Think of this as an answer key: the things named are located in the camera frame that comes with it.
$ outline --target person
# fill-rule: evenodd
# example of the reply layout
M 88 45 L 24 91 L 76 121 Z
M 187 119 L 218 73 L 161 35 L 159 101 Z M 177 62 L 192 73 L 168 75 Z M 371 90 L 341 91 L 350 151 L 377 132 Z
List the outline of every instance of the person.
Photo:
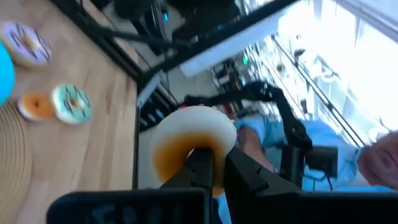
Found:
M 398 189 L 398 132 L 384 136 L 369 147 L 347 143 L 323 121 L 302 121 L 314 146 L 338 148 L 338 176 L 326 179 L 321 171 L 305 167 L 302 188 L 306 191 L 395 192 Z M 241 150 L 271 172 L 278 172 L 286 142 L 283 123 L 255 114 L 235 121 Z M 223 224 L 231 223 L 225 195 L 218 201 Z

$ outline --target blue shirt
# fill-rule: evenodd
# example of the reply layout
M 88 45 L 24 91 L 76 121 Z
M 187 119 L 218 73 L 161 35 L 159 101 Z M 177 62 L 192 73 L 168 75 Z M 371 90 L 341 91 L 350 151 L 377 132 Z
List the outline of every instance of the blue shirt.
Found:
M 358 160 L 360 150 L 348 144 L 341 136 L 339 136 L 329 125 L 322 121 L 302 121 L 308 136 L 311 138 L 314 146 L 330 146 L 338 148 L 338 176 L 330 178 L 333 191 L 339 192 L 386 192 L 391 189 L 383 186 L 364 186 L 350 187 L 355 176 L 358 173 Z M 263 115 L 256 114 L 244 119 L 238 120 L 236 129 L 243 127 L 252 128 L 257 132 L 259 140 L 268 161 L 276 168 L 280 169 L 282 151 L 275 145 L 284 142 L 286 137 L 284 133 L 283 123 L 280 121 L 269 120 Z M 330 185 L 321 171 L 310 170 L 307 166 L 304 170 L 302 188 L 309 191 L 330 191 Z M 229 217 L 228 204 L 225 195 L 218 197 L 220 215 L 223 224 L 231 223 Z

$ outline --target orange donut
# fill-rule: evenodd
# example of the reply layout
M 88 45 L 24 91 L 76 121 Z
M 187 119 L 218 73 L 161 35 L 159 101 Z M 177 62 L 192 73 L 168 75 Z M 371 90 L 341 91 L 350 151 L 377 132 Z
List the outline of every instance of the orange donut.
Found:
M 49 98 L 40 93 L 29 93 L 18 101 L 18 109 L 21 114 L 33 121 L 53 118 L 54 108 Z

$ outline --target wooden surface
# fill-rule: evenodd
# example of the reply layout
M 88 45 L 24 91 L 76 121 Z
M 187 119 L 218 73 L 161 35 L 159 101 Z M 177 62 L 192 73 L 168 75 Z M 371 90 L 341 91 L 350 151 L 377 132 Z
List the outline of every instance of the wooden surface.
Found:
M 45 70 L 16 66 L 13 99 L 33 91 L 48 94 L 55 85 L 74 83 L 93 105 L 92 120 L 81 126 L 57 119 L 27 122 L 32 180 L 17 223 L 45 223 L 48 206 L 73 190 L 130 189 L 135 82 L 48 0 L 2 0 L 0 20 L 35 27 L 53 47 Z

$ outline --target glazed donut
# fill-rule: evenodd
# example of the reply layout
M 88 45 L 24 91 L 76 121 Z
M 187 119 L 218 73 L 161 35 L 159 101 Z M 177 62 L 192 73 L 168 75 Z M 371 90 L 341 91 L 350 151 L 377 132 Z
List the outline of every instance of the glazed donut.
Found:
M 51 59 L 52 48 L 33 28 L 5 22 L 0 28 L 0 40 L 15 63 L 24 67 L 43 67 Z
M 192 149 L 209 147 L 215 156 L 213 196 L 223 190 L 224 160 L 236 141 L 233 122 L 206 106 L 189 106 L 164 118 L 152 136 L 152 163 L 161 182 L 166 182 L 185 162 Z
M 90 99 L 73 84 L 57 86 L 50 98 L 55 115 L 67 124 L 81 124 L 91 118 Z
M 18 110 L 23 117 L 32 121 L 42 121 L 54 117 L 54 109 L 49 98 L 40 93 L 29 93 L 18 101 Z

